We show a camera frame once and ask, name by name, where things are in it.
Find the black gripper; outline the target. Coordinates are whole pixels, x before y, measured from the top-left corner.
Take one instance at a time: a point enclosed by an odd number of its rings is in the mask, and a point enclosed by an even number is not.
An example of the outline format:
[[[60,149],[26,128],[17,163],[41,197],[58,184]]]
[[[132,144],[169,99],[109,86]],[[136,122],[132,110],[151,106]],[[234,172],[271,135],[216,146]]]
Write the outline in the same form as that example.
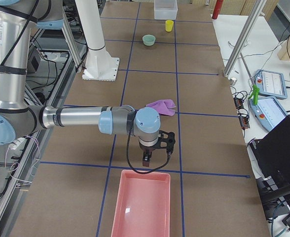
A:
[[[149,166],[151,160],[151,153],[158,149],[157,145],[146,146],[139,142],[139,146],[143,151],[143,166]]]

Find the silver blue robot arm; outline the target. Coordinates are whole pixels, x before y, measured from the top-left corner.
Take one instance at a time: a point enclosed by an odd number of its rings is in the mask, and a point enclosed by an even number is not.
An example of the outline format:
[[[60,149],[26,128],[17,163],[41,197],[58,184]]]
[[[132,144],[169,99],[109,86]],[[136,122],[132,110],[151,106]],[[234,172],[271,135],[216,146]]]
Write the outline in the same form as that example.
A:
[[[55,126],[96,125],[104,134],[136,136],[143,166],[161,142],[160,116],[153,108],[131,106],[29,106],[24,102],[31,29],[61,29],[60,0],[0,0],[0,145]]]

